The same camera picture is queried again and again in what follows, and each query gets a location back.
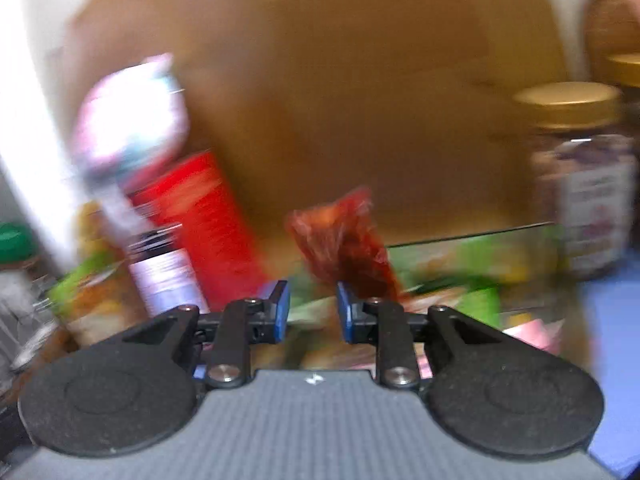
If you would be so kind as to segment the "red gift box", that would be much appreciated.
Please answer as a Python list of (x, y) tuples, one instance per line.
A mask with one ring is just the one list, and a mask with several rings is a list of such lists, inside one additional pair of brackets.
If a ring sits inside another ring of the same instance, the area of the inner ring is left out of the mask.
[(254, 237), (212, 153), (172, 166), (132, 202), (156, 226), (176, 224), (208, 307), (253, 297), (267, 284)]

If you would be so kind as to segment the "red snack packet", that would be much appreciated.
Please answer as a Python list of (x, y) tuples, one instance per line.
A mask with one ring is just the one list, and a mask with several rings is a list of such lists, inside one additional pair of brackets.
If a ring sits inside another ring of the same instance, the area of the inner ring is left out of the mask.
[(342, 282), (362, 299), (400, 298), (398, 279), (372, 219), (368, 188), (293, 211), (285, 225), (318, 283), (333, 287)]

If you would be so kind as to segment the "pink blue plush toy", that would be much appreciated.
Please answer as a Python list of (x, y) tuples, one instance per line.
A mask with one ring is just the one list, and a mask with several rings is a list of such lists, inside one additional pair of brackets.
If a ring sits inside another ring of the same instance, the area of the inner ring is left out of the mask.
[(152, 229), (130, 195), (156, 179), (186, 143), (190, 120), (174, 56), (163, 53), (101, 79), (78, 110), (70, 154), (117, 243)]

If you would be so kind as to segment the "blue printed tablecloth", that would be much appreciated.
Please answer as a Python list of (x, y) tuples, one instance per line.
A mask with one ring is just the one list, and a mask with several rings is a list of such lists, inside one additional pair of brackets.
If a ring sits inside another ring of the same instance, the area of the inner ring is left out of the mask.
[(590, 452), (617, 477), (639, 465), (639, 257), (582, 284), (593, 346), (593, 373), (605, 411)]

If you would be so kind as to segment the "green brown snack bag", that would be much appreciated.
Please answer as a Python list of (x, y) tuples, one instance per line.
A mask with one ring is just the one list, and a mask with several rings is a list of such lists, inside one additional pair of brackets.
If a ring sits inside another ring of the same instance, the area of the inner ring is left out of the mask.
[(79, 264), (49, 292), (55, 315), (81, 347), (114, 336), (148, 318), (122, 248), (96, 202), (75, 218)]

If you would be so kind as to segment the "black sheep tin box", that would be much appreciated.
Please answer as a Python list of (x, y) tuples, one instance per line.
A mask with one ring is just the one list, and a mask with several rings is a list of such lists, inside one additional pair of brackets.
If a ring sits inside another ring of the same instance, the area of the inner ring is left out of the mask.
[[(268, 270), (291, 283), (291, 327), (279, 347), (253, 349), (254, 367), (373, 370), (374, 349), (343, 341), (334, 292), (309, 274), (292, 237), (281, 235), (264, 247)], [(387, 250), (407, 311), (452, 307), (593, 369), (587, 315), (577, 284), (563, 273), (552, 226), (393, 243)]]

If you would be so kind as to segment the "black smartphone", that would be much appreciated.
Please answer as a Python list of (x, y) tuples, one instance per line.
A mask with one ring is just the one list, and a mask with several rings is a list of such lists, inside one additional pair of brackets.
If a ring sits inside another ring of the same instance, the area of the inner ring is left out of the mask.
[(151, 318), (180, 306), (209, 312), (180, 228), (176, 223), (146, 231), (127, 248), (130, 273)]

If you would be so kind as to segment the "green cloth bag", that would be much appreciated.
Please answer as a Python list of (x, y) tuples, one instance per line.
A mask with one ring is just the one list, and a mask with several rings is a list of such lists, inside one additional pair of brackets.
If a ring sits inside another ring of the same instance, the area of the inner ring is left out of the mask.
[(0, 262), (2, 266), (29, 260), (37, 255), (38, 248), (32, 231), (24, 224), (4, 222), (0, 224)]

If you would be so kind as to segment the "nut jar gold lid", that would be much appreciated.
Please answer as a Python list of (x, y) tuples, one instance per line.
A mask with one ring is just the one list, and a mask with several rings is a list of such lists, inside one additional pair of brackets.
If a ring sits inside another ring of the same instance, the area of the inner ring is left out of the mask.
[(640, 54), (620, 53), (606, 60), (608, 79), (623, 92), (628, 122), (639, 127)]
[(567, 271), (594, 278), (625, 255), (637, 159), (622, 92), (588, 81), (541, 84), (514, 101), (530, 125), (534, 204), (559, 229)]

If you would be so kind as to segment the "round wooden board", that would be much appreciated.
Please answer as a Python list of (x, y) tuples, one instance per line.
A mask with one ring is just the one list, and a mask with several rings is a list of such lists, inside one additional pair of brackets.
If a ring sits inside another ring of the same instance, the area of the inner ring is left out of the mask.
[(589, 75), (610, 82), (608, 59), (639, 52), (639, 21), (629, 0), (589, 0), (582, 21)]

